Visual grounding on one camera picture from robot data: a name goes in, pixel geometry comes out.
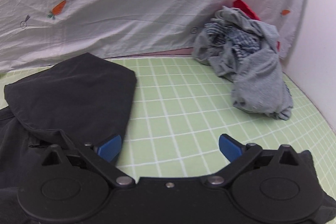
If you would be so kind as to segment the red garment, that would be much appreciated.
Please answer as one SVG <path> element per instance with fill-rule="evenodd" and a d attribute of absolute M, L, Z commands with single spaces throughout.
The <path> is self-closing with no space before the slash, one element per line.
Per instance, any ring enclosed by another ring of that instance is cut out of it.
<path fill-rule="evenodd" d="M 256 13 L 242 0 L 233 1 L 233 7 L 241 17 L 241 29 L 265 40 L 276 53 L 280 51 L 279 33 L 276 26 L 260 20 Z"/>

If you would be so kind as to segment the grey t-shirt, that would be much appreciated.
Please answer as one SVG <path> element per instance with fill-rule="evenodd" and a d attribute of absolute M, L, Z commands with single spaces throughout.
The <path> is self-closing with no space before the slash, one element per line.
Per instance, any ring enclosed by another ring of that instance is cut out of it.
<path fill-rule="evenodd" d="M 233 8 L 223 6 L 209 23 L 232 24 L 240 28 L 241 19 Z M 239 60 L 230 43 L 211 46 L 204 27 L 195 39 L 192 56 L 199 63 L 212 67 L 218 77 L 232 82 L 231 101 L 235 108 L 287 121 L 291 117 L 293 99 L 282 79 L 278 53 L 265 40 L 260 39 L 260 42 L 261 50 Z"/>

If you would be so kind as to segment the blue checked shirt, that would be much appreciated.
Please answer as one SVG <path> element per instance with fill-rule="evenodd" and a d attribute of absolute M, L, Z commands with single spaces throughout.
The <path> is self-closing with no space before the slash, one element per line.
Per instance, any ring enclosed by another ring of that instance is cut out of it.
<path fill-rule="evenodd" d="M 249 34 L 235 25 L 210 22 L 205 24 L 205 30 L 211 46 L 221 47 L 230 43 L 233 54 L 239 60 L 261 50 L 258 36 Z"/>

